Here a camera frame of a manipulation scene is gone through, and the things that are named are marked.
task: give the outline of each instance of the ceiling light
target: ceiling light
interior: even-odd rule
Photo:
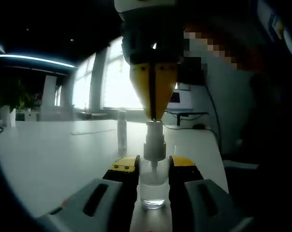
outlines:
[[[38,60],[38,61],[43,61],[43,62],[58,64],[58,65],[63,65],[63,66],[67,66],[67,67],[70,67],[70,68],[75,68],[75,66],[70,65],[70,64],[65,64],[65,63],[60,63],[60,62],[57,62],[57,61],[52,61],[52,60],[47,60],[47,59],[41,59],[41,58],[35,58],[35,57],[26,57],[26,56],[18,56],[18,55],[0,55],[0,57],[32,59],[32,60]]]
[[[0,51],[1,51],[2,53],[5,53],[5,51],[4,51],[4,49],[3,49],[3,46],[2,46],[2,45],[0,45]]]

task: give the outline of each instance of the window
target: window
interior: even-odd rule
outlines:
[[[55,93],[55,106],[60,106],[60,98],[61,98],[61,86],[56,90],[56,93]]]
[[[130,81],[130,66],[123,56],[121,40],[122,37],[114,40],[107,53],[101,107],[142,109],[140,100]]]
[[[90,83],[96,54],[86,59],[77,69],[74,77],[72,104],[78,109],[89,109]]]

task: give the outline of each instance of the desk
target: desk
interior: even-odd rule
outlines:
[[[196,163],[204,179],[226,192],[216,139],[207,130],[164,129],[167,156]],[[128,122],[128,155],[143,155],[146,125]],[[22,122],[0,134],[0,165],[16,196],[33,217],[59,206],[119,158],[117,121]]]

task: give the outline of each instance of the ceiling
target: ceiling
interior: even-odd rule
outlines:
[[[0,45],[18,54],[78,65],[120,35],[113,0],[0,2]]]

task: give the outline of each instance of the small bottle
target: small bottle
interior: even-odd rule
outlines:
[[[118,112],[118,150],[120,154],[124,154],[127,150],[127,121],[126,111],[120,110]]]
[[[162,122],[147,122],[144,157],[140,159],[140,196],[142,206],[157,209],[168,198],[169,162],[165,155]]]

